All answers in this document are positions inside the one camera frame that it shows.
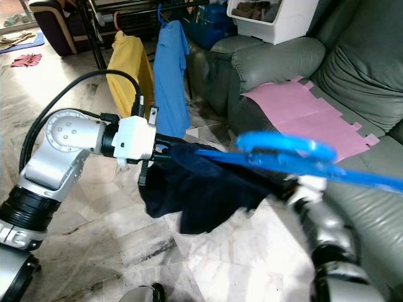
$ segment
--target yellow shirt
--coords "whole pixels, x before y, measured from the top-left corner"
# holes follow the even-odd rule
[[[150,106],[154,104],[154,80],[141,39],[118,31],[112,47],[113,54],[108,69],[124,71],[139,83],[144,96],[145,115],[148,116]],[[121,116],[130,116],[135,97],[133,85],[120,75],[108,74],[106,78]]]

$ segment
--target marble floor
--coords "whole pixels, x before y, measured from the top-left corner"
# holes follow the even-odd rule
[[[35,67],[14,58],[41,53]],[[96,69],[92,53],[60,58],[48,43],[0,55],[1,183],[4,200],[18,178],[25,133],[70,81]],[[105,78],[69,92],[56,108],[116,112]],[[231,147],[225,120],[202,100],[189,105],[186,139]],[[49,236],[34,254],[42,271],[23,301],[119,301],[129,289],[160,282],[175,302],[308,301],[313,267],[292,215],[268,197],[254,213],[236,212],[211,233],[178,233],[180,215],[153,219],[137,189],[139,166],[121,169],[91,156],[82,177],[56,212]]]

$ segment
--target blue plastic hanger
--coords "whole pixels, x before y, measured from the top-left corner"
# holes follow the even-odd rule
[[[352,171],[333,165],[337,157],[336,151],[325,143],[315,140],[257,131],[240,135],[236,141],[236,147],[243,153],[198,149],[196,154],[228,164],[290,174],[313,175],[325,177],[331,181],[403,193],[403,179]],[[276,153],[253,152],[255,148]]]
[[[162,8],[162,4],[160,3],[160,4],[158,4],[158,7],[157,7],[157,18],[158,18],[158,21],[161,23],[161,26],[164,28],[168,23],[161,17],[161,8]]]

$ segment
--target light blue shirt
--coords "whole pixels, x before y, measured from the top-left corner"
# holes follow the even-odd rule
[[[161,28],[153,68],[154,100],[159,107],[157,132],[172,137],[184,137],[191,125],[183,87],[188,54],[188,42],[179,21]]]

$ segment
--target pink puzzle mat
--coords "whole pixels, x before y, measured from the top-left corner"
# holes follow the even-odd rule
[[[282,84],[266,83],[244,93],[263,110],[273,126],[284,134],[307,137],[333,146],[337,161],[369,150],[379,142],[371,134],[362,137],[356,131],[359,123],[350,125],[322,98],[317,99],[309,89],[311,82],[302,85],[301,77]]]

